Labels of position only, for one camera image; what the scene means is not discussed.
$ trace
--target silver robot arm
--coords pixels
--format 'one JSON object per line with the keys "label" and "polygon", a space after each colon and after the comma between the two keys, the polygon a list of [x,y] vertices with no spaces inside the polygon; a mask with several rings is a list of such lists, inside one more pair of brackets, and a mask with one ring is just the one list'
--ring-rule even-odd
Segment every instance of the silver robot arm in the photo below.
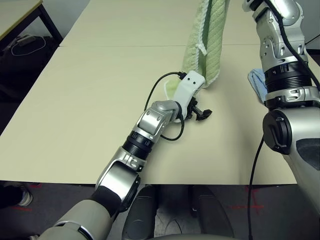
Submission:
{"label": "silver robot arm", "polygon": [[304,13],[294,0],[244,0],[242,8],[254,11],[260,38],[260,59],[265,74],[269,113],[263,119],[263,138],[283,155],[301,189],[320,214],[320,95],[303,64],[282,37],[276,10],[293,49],[305,63]]}
{"label": "silver robot arm", "polygon": [[140,184],[139,172],[152,147],[169,123],[191,114],[185,108],[190,107],[204,83],[203,76],[190,71],[179,83],[173,100],[156,101],[144,111],[101,173],[93,195],[77,203],[39,240],[105,240],[118,213],[130,207]]}

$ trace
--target blue cloth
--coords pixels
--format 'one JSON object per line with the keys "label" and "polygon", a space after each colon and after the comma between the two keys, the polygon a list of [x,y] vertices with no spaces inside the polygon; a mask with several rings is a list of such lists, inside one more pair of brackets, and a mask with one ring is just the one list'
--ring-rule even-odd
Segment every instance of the blue cloth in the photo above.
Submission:
{"label": "blue cloth", "polygon": [[264,103],[264,101],[266,100],[266,95],[268,93],[265,84],[266,78],[264,71],[260,68],[252,69],[248,74],[248,80],[252,88],[260,98],[261,102]]}

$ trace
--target table surface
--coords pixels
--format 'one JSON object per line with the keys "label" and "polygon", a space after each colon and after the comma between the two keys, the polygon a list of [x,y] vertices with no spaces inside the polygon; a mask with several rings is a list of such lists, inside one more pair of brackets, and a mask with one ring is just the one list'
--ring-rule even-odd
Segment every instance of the table surface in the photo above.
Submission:
{"label": "table surface", "polygon": [[[184,51],[59,47],[0,136],[1,179],[94,184],[138,120],[156,79],[180,69]],[[199,94],[199,107],[212,115],[188,120],[178,141],[160,139],[143,183],[248,184],[267,113],[247,80],[261,65],[258,53],[259,45],[223,46],[220,76]],[[165,99],[163,84],[151,101]],[[165,135],[179,130],[173,123]],[[264,145],[254,183],[295,179],[283,157]]]}
{"label": "table surface", "polygon": [[42,2],[43,0],[0,0],[0,40]]}
{"label": "table surface", "polygon": [[[91,0],[60,46],[185,46],[200,0]],[[253,12],[231,0],[223,44],[260,44]]]}

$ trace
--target black cable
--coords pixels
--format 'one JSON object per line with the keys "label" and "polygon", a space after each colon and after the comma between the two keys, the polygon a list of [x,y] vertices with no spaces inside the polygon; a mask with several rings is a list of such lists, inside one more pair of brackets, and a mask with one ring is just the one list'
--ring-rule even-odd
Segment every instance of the black cable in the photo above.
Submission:
{"label": "black cable", "polygon": [[161,77],[155,82],[155,84],[153,85],[153,87],[152,87],[152,89],[151,89],[151,92],[150,92],[150,94],[149,94],[149,96],[148,96],[148,98],[147,98],[147,100],[146,100],[146,103],[145,103],[145,106],[144,106],[144,111],[147,110],[147,107],[148,107],[148,104],[149,104],[151,95],[154,93],[154,90],[155,90],[156,86],[158,85],[158,83],[159,83],[162,79],[164,79],[165,77],[167,77],[167,76],[169,76],[169,75],[178,75],[178,76],[180,76],[180,72],[178,72],[178,71],[169,72],[169,73],[161,76]]}
{"label": "black cable", "polygon": [[182,136],[182,134],[184,133],[184,129],[185,129],[185,120],[184,120],[184,116],[182,115],[182,113],[179,114],[179,119],[181,121],[181,130],[180,130],[179,135],[175,138],[168,138],[166,136],[161,135],[161,137],[163,139],[168,140],[168,141],[176,141]]}
{"label": "black cable", "polygon": [[318,37],[320,37],[320,34],[318,34],[317,36],[315,36],[314,38],[312,38],[310,41],[307,41],[307,42],[305,43],[305,45],[311,43],[313,40],[315,40],[315,39],[318,38]]}
{"label": "black cable", "polygon": [[286,31],[284,27],[284,22],[283,22],[283,17],[282,15],[278,12],[276,7],[270,2],[270,0],[264,0],[265,3],[268,5],[268,7],[271,9],[272,13],[275,15],[279,28],[280,28],[280,33],[281,37],[284,41],[284,44],[286,47],[289,49],[289,51],[292,53],[293,56],[302,64],[304,67],[305,71],[308,73],[310,78],[313,80],[314,84],[316,85],[317,89],[320,91],[320,83],[314,73],[310,70],[309,66],[306,64],[306,62],[301,58],[301,56],[294,50],[294,48],[291,46]]}
{"label": "black cable", "polygon": [[[158,85],[158,83],[159,83],[162,79],[164,79],[165,77],[167,77],[167,76],[169,76],[169,75],[178,75],[179,78],[182,80],[187,74],[186,74],[185,72],[181,72],[181,71],[172,71],[172,72],[169,72],[169,73],[161,76],[161,77],[155,82],[155,84],[153,85],[153,87],[152,87],[152,89],[151,89],[151,91],[150,91],[150,94],[149,94],[149,96],[148,96],[148,98],[147,98],[147,100],[146,100],[145,106],[144,106],[144,111],[147,110],[147,107],[148,107],[150,98],[151,98],[151,96],[152,96],[152,93],[154,92],[154,90],[155,90],[156,86]],[[179,113],[179,116],[178,116],[178,117],[179,117],[179,119],[180,119],[180,121],[181,121],[181,130],[180,130],[179,135],[178,135],[177,137],[175,137],[175,138],[169,138],[169,137],[166,137],[166,136],[161,135],[161,137],[162,137],[163,139],[168,140],[168,141],[176,141],[176,140],[178,140],[178,139],[182,136],[182,134],[184,133],[184,129],[185,129],[185,120],[184,120],[184,117],[183,117],[182,113]]]}
{"label": "black cable", "polygon": [[252,237],[252,228],[251,228],[251,191],[252,191],[252,182],[254,180],[254,174],[255,174],[255,169],[257,165],[257,160],[258,156],[261,150],[262,145],[264,144],[264,137],[262,136],[262,139],[260,141],[259,147],[256,151],[253,165],[252,165],[252,170],[251,170],[251,176],[250,176],[250,182],[249,182],[249,187],[248,187],[248,203],[247,203],[247,216],[248,216],[248,228],[249,228],[249,240],[253,240]]}

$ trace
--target white string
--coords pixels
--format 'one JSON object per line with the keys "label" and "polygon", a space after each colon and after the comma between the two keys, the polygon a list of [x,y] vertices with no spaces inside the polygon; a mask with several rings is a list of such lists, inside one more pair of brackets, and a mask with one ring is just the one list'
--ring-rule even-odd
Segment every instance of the white string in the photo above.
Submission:
{"label": "white string", "polygon": [[38,51],[38,50],[40,50],[40,49],[43,49],[43,48],[46,46],[46,44],[47,44],[45,38],[44,38],[43,36],[34,36],[34,37],[40,37],[40,38],[42,38],[42,40],[43,40],[43,46],[41,46],[41,47],[39,47],[39,48],[31,51],[31,52],[28,52],[28,53],[15,54],[15,53],[14,53],[14,48],[15,48],[15,46],[18,45],[18,43],[16,43],[16,44],[13,45],[12,48],[11,48],[11,54],[12,54],[13,56],[26,56],[26,55],[29,55],[29,54],[33,54],[34,52],[36,52],[36,51]]}

